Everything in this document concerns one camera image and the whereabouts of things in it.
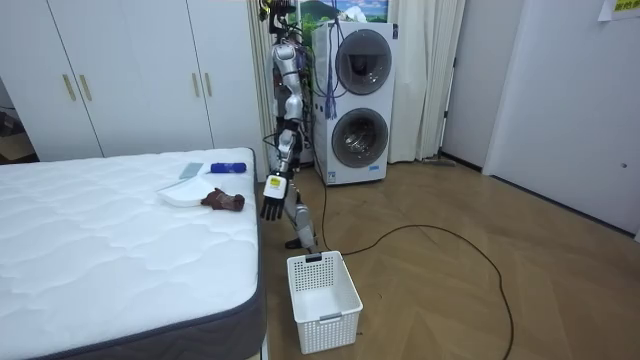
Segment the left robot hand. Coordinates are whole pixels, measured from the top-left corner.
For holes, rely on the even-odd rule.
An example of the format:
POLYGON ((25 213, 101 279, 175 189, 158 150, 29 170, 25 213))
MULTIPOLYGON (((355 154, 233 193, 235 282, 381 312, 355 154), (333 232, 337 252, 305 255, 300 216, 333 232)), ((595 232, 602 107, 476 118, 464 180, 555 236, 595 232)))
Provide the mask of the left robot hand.
POLYGON ((275 221, 282 217, 288 192, 288 179, 279 174, 270 174, 263 190, 260 217, 275 221))

